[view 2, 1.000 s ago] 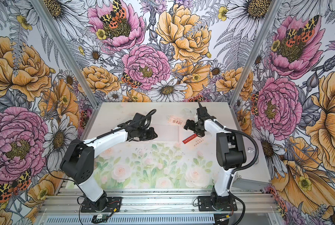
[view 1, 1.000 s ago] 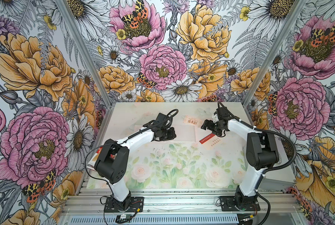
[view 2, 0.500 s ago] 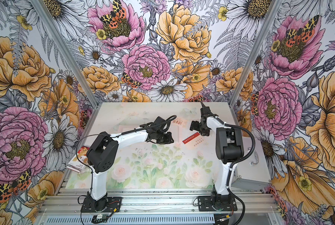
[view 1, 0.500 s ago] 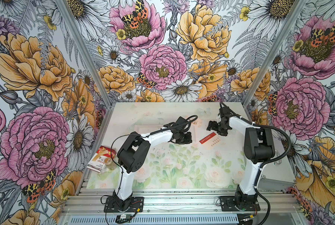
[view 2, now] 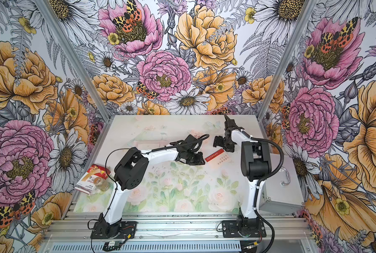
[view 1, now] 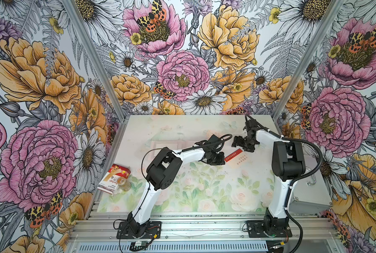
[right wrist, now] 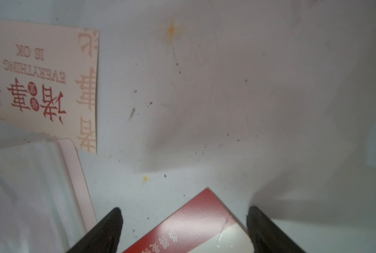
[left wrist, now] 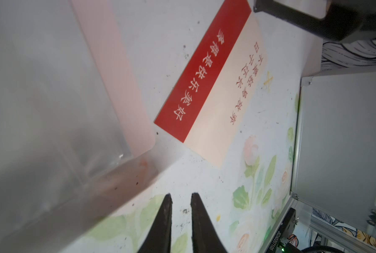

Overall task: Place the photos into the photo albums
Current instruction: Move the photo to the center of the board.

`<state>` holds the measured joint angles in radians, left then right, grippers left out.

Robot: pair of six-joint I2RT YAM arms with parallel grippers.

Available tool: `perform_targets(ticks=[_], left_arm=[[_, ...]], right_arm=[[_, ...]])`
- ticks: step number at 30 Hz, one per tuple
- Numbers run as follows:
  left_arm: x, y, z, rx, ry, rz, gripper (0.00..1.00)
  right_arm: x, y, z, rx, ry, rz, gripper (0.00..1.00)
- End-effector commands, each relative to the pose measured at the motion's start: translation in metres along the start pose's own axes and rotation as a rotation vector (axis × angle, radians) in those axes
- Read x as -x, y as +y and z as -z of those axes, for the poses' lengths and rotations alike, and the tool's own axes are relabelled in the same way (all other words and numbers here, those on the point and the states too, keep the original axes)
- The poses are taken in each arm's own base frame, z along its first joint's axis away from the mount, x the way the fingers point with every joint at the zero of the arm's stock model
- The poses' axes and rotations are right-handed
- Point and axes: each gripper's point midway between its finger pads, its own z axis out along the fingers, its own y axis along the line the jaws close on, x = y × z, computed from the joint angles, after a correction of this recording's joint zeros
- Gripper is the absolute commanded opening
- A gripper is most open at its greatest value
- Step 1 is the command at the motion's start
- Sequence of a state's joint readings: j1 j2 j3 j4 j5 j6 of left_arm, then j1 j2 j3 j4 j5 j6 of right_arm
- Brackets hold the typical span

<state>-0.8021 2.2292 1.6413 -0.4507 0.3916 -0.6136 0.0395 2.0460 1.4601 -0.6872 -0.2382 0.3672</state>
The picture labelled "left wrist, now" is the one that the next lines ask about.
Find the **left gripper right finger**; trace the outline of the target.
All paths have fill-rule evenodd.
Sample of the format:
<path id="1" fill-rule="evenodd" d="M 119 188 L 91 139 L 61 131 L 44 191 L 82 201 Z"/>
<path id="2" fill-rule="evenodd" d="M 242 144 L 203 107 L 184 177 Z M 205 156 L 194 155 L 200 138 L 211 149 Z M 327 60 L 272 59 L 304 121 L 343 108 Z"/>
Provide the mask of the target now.
<path id="1" fill-rule="evenodd" d="M 226 253 L 198 193 L 192 193 L 192 245 L 194 253 Z"/>

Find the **pink elephant photo album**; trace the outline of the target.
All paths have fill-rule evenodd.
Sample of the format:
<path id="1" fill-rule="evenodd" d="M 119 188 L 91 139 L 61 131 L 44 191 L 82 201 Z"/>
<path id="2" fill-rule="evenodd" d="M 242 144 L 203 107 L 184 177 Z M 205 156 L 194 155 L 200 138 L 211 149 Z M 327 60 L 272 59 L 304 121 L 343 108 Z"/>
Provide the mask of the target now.
<path id="1" fill-rule="evenodd" d="M 0 1 L 0 253 L 61 251 L 154 143 L 109 1 Z"/>

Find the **red and pink card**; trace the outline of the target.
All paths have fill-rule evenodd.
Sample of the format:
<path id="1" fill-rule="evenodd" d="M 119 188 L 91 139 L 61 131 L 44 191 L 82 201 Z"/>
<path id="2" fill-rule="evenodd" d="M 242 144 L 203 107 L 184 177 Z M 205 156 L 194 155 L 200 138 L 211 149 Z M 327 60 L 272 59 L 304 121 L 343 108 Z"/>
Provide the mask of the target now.
<path id="1" fill-rule="evenodd" d="M 155 124 L 221 166 L 268 62 L 247 1 L 225 1 Z"/>

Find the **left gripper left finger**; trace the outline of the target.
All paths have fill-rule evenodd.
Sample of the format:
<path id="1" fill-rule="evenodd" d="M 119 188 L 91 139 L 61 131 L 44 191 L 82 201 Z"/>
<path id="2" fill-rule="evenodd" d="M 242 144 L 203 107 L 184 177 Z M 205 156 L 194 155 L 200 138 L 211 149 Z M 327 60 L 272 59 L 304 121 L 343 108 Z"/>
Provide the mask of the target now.
<path id="1" fill-rule="evenodd" d="M 172 205 L 171 194 L 167 194 L 138 253 L 171 252 Z"/>

